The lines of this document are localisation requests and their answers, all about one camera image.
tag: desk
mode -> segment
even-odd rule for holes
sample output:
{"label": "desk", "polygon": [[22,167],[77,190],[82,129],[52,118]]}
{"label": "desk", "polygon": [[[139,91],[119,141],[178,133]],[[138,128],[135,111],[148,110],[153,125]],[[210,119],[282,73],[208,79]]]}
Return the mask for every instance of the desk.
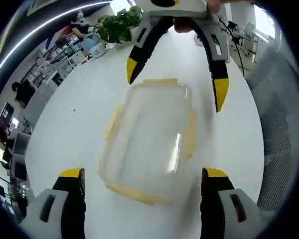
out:
{"label": "desk", "polygon": [[45,105],[48,103],[53,93],[53,89],[48,85],[40,85],[40,87],[36,89],[26,108],[20,112],[18,119],[27,119],[29,123],[34,127],[39,120]]}
{"label": "desk", "polygon": [[[203,166],[223,169],[236,188],[255,202],[264,170],[264,145],[257,108],[233,60],[227,99],[215,112],[212,81],[205,49],[194,33],[162,37],[135,83],[150,78],[178,78],[193,91],[199,124],[198,150],[191,159],[198,178]],[[131,46],[110,50],[99,59],[77,66],[46,105],[32,134],[26,166],[34,194],[52,188],[60,172],[85,168],[86,238],[197,239],[200,238],[198,183],[182,206],[148,206],[120,196],[98,176],[104,134],[114,108],[125,101],[129,88],[126,60]]]}

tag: plastic food container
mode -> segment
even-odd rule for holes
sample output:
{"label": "plastic food container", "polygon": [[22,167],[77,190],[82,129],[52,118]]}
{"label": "plastic food container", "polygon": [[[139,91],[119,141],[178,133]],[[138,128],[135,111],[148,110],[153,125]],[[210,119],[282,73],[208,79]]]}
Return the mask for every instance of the plastic food container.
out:
{"label": "plastic food container", "polygon": [[187,85],[177,79],[136,84],[112,118],[100,177],[109,189],[133,200],[171,201],[182,191],[195,132]]}

